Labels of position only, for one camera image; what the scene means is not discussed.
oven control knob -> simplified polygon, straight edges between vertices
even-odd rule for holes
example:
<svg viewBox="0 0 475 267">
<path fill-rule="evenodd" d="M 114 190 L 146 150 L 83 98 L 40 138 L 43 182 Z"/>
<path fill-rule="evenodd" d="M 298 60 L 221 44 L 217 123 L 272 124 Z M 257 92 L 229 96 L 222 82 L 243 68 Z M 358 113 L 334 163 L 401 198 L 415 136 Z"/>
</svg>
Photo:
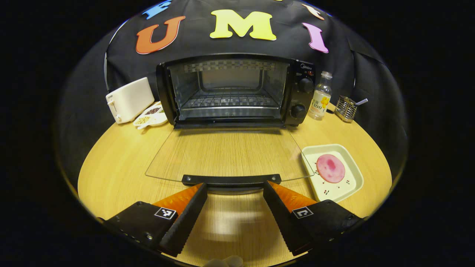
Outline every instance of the oven control knob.
<svg viewBox="0 0 475 267">
<path fill-rule="evenodd" d="M 305 118 L 305 115 L 307 115 L 307 109 L 304 105 L 295 105 L 290 109 L 290 115 L 298 119 Z"/>
<path fill-rule="evenodd" d="M 306 93 L 311 93 L 314 90 L 313 85 L 314 85 L 314 83 L 312 82 L 312 80 L 310 80 L 309 78 L 303 78 L 298 83 L 298 88 L 299 88 L 300 91 L 304 91 Z"/>
</svg>

bottle label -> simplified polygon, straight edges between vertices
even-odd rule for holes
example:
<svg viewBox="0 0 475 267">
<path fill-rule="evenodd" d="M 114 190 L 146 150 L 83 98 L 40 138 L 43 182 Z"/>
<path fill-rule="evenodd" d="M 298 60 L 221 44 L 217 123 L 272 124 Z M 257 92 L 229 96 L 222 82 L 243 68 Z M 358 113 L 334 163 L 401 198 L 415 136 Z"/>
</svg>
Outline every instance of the bottle label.
<svg viewBox="0 0 475 267">
<path fill-rule="evenodd" d="M 312 102 L 310 103 L 310 112 L 313 112 L 319 116 L 325 115 L 329 102 L 330 96 L 326 96 L 318 91 L 315 91 Z"/>
</svg>

wire utensil holder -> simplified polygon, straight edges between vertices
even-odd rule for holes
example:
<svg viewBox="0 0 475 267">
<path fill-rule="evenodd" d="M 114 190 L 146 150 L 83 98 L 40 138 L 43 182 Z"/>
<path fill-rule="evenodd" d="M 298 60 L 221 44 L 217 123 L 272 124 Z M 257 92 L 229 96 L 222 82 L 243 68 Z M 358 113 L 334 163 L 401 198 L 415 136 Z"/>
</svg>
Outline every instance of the wire utensil holder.
<svg viewBox="0 0 475 267">
<path fill-rule="evenodd" d="M 356 114 L 356 102 L 346 96 L 340 96 L 336 104 L 335 114 L 344 122 L 351 123 Z"/>
</svg>

plastic bottle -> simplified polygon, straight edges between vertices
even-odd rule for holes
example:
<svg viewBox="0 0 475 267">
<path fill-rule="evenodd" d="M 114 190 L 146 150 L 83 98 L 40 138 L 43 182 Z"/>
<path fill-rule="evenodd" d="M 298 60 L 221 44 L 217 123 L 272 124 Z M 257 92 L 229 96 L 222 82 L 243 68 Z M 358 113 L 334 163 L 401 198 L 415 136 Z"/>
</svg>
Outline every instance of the plastic bottle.
<svg viewBox="0 0 475 267">
<path fill-rule="evenodd" d="M 332 88 L 330 87 L 331 82 L 332 74 L 323 71 L 320 83 L 315 87 L 313 99 L 307 114 L 312 119 L 322 120 L 323 116 L 325 116 L 327 105 L 330 102 L 330 97 L 332 97 Z"/>
</svg>

bottle cap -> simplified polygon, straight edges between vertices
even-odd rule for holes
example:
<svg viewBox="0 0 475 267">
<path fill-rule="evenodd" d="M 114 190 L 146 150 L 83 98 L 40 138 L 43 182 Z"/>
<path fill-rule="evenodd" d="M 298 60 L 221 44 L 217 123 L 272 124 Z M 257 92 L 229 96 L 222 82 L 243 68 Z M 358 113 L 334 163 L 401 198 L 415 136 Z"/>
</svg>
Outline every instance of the bottle cap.
<svg viewBox="0 0 475 267">
<path fill-rule="evenodd" d="M 328 72 L 328 71 L 322 71 L 322 77 L 331 79 L 331 78 L 332 78 L 332 74 L 331 74 L 330 72 Z"/>
</svg>

